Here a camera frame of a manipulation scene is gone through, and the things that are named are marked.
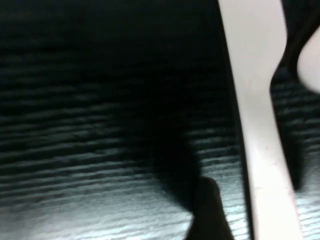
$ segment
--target white plastic fork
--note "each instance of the white plastic fork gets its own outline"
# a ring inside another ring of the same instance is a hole
[[[270,84],[284,54],[281,0],[218,0],[239,110],[255,240],[302,240]]]

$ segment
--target blurry object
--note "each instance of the blurry object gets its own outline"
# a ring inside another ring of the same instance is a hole
[[[193,222],[185,240],[233,240],[216,181],[201,177],[195,197]]]
[[[297,74],[307,89],[320,93],[320,27],[304,45],[299,55]]]

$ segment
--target wood grain texture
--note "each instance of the wood grain texture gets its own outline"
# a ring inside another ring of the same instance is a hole
[[[162,180],[188,183],[152,167],[149,112],[167,124],[157,135],[179,129],[249,239],[213,6],[155,2],[1,1],[1,240],[182,239],[191,214]],[[282,68],[272,97],[302,229],[319,239],[320,96]]]

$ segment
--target black table surface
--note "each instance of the black table surface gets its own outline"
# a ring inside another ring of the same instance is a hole
[[[0,2],[0,240],[183,239],[198,168],[250,239],[211,1]],[[288,44],[318,2],[284,1]],[[320,239],[320,95],[283,64],[271,93]]]

